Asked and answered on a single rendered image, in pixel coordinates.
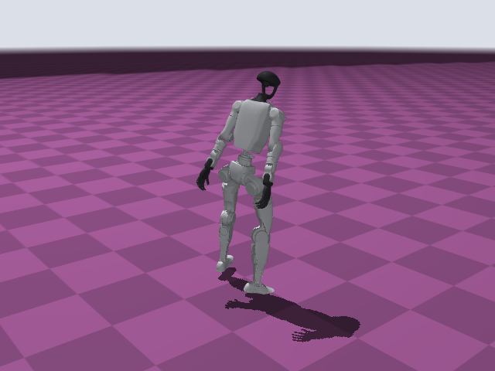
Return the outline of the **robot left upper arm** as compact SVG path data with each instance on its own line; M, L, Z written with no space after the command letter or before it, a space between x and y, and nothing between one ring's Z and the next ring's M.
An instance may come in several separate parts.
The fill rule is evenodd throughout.
M235 128L239 110L243 102L244 102L243 100L237 100L234 102L230 116L228 117L226 125L223 131L221 132L220 138L227 142L231 142L234 139L233 130Z

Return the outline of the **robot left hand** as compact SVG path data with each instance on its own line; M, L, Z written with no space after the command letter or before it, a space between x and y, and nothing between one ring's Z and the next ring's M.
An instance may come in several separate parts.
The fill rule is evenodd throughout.
M211 164L212 164L212 162L213 162L212 158L209 158L207 160L207 162L205 164L206 167L200 172L200 175L199 175L199 177L198 177L198 179L196 181L196 184L202 190L206 190L204 188L205 179L207 180L207 185L209 185L209 176L208 175L210 174L210 170L213 170L213 168L214 168L214 167L213 168L210 167Z

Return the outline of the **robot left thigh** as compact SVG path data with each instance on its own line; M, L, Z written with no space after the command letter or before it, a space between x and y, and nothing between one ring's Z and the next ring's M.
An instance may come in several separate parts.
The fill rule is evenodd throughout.
M222 190L224 194L224 215L223 215L223 225L233 225L236 220L236 203L237 203L237 194L240 188L240 185L233 182L228 178L229 166L224 166L219 172L218 176L222 183Z

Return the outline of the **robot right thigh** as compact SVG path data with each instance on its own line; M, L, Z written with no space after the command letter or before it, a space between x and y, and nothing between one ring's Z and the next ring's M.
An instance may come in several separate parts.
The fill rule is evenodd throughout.
M251 239L255 242L254 237L258 231L260 231L260 230L265 231L268 234L268 237L269 237L269 234L271 232L271 225L272 225L272 220L273 220L272 198L270 196L270 200L268 201L268 205L264 209L258 209L258 207L256 205L259 205L259 204L255 204L255 203L258 203L261 200L261 197L263 195L262 193L263 193L263 189L265 187L265 185L263 184L263 179L262 179L262 177L257 177L256 175L251 173L251 174L246 176L245 183L246 183L245 189L246 189L247 193L250 196L254 196L253 204L254 204L254 208L255 208L255 211L256 211L256 214L257 214L257 217L259 220L259 224L260 224L258 227L255 227L251 231Z

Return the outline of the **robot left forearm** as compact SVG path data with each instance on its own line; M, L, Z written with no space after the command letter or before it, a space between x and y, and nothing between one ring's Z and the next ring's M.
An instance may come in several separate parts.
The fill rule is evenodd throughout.
M221 133L220 133L221 134ZM216 144L212 150L212 152L210 153L210 157L209 158L212 158L213 162L211 164L210 167L215 167L217 165L217 161L220 159L220 156L221 154L223 153L222 151L224 150L224 148L226 148L227 144L226 142L222 141L223 139L220 138L220 135L219 137L217 138L216 140ZM209 159L208 158L208 159ZM207 159L207 160L208 160Z

